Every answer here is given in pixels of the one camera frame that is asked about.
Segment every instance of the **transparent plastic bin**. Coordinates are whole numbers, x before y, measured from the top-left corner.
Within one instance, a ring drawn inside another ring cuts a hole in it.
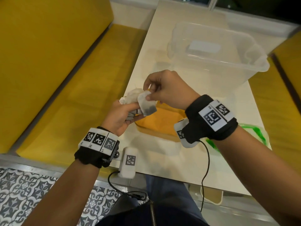
[[[173,70],[199,93],[216,97],[270,67],[249,34],[187,22],[176,24],[167,52]]]

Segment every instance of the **hand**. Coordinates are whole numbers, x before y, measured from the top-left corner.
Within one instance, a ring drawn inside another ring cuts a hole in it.
[[[163,70],[150,74],[143,90],[150,86],[147,101],[160,101],[173,108],[186,110],[200,95],[195,92],[175,71]]]
[[[109,130],[111,133],[114,133],[117,136],[121,136],[131,123],[144,118],[144,116],[141,114],[135,116],[131,121],[126,121],[128,113],[136,109],[140,109],[137,102],[122,105],[118,100],[114,101],[101,127]]]

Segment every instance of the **blue jeans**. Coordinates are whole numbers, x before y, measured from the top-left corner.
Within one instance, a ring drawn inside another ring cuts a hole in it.
[[[156,204],[178,208],[206,222],[183,182],[146,175],[146,189],[149,199]],[[125,212],[137,206],[139,204],[136,198],[122,195],[108,215]]]

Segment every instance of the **white table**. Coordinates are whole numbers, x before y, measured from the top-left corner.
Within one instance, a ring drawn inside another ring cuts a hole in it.
[[[125,95],[134,88],[142,88],[148,74],[168,67],[167,62],[170,60],[167,57],[167,44],[171,39],[175,24],[180,21],[228,28],[224,14],[213,13],[187,3],[160,1]],[[184,80],[200,93],[201,83],[195,83],[192,78],[184,78]],[[221,100],[235,114],[239,123],[263,127],[248,82],[232,95]],[[202,144],[186,149],[180,143],[140,133],[134,124],[129,126],[119,140],[120,149],[132,146],[139,150],[136,162],[137,172],[197,185],[201,184],[208,164],[207,152]],[[209,153],[210,169],[204,180],[204,186],[250,195],[220,153],[213,149],[209,150]],[[113,160],[111,166],[119,167],[119,161]]]

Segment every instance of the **tea bag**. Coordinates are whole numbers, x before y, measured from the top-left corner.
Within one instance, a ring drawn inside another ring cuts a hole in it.
[[[156,109],[156,101],[147,101],[145,97],[147,95],[151,94],[149,91],[143,91],[143,89],[133,89],[126,97],[122,97],[119,100],[120,104],[130,104],[133,102],[138,102],[140,109],[130,111],[128,113],[128,117],[126,118],[126,121],[131,121],[136,114],[143,114],[145,117],[153,114],[157,111]]]

